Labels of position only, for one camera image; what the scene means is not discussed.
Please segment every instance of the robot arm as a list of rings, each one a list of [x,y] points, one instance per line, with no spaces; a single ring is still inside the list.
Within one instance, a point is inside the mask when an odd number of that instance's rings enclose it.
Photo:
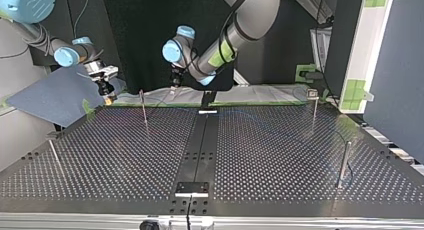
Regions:
[[[84,64],[92,81],[99,87],[107,105],[116,98],[114,87],[109,80],[118,73],[118,68],[108,66],[99,59],[102,51],[97,51],[88,37],[78,38],[68,44],[50,36],[39,22],[53,11],[55,0],[0,0],[0,20],[6,21],[22,36],[28,45],[54,56],[63,67]]]
[[[225,0],[230,6],[240,0]],[[225,39],[220,36],[202,56],[193,52],[194,29],[180,26],[177,35],[163,47],[164,58],[173,65],[173,85],[181,84],[182,73],[188,72],[202,85],[215,78],[216,71],[227,62],[233,61],[237,51],[249,41],[262,38],[273,25],[280,0],[242,0],[236,9],[234,22],[225,28]]]

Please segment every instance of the metal post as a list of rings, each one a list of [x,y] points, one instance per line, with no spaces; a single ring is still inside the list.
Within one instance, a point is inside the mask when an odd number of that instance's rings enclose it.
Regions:
[[[342,159],[342,165],[340,167],[339,178],[337,179],[337,188],[342,187],[342,181],[344,179],[344,175],[345,175],[345,172],[346,172],[347,162],[349,160],[351,147],[352,147],[352,142],[350,142],[350,141],[346,142],[345,151],[344,151],[343,159]]]
[[[147,123],[147,114],[146,114],[143,89],[140,90],[140,100],[141,100],[141,107],[143,108],[144,122]]]
[[[318,108],[318,99],[315,100],[315,108],[314,108],[314,120],[317,116],[317,108]]]
[[[57,153],[56,153],[56,148],[55,148],[55,147],[54,147],[54,145],[53,145],[53,140],[49,139],[49,144],[50,144],[50,148],[51,148],[51,149],[52,149],[52,151],[53,151],[54,158],[56,158],[56,161],[60,162],[60,160],[59,160],[59,156],[58,156],[58,155],[57,155]]]

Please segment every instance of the black backdrop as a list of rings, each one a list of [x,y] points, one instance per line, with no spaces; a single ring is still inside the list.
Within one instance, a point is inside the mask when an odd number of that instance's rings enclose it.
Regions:
[[[224,0],[104,1],[131,93],[169,86],[170,65],[162,57],[162,46],[179,25],[195,28],[195,45],[203,52],[219,35],[230,9]],[[220,76],[223,85],[231,87],[231,74]],[[193,84],[189,76],[185,81]]]
[[[202,53],[218,37],[230,7],[224,0],[104,0],[130,93],[169,86],[169,63],[162,46],[177,26],[196,30]],[[296,1],[282,0],[276,23],[260,42],[248,44],[237,60],[239,71],[252,83],[292,83],[296,65],[313,62],[309,30],[316,26]],[[212,88],[229,90],[232,66]],[[199,89],[189,76],[185,84]]]

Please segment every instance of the black perforated table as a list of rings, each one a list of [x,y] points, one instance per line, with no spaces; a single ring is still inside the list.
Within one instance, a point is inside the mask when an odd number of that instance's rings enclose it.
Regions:
[[[0,173],[0,212],[424,218],[423,177],[326,105],[104,108]],[[335,187],[346,141],[352,173]],[[206,182],[207,198],[177,198]]]

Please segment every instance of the white wall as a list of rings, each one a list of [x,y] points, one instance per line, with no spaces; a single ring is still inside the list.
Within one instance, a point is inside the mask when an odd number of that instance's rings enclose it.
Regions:
[[[46,76],[44,67],[33,66],[29,51],[13,29],[0,20],[0,100],[19,92]],[[0,171],[18,160],[22,155],[45,141],[53,125],[26,113],[0,106]]]

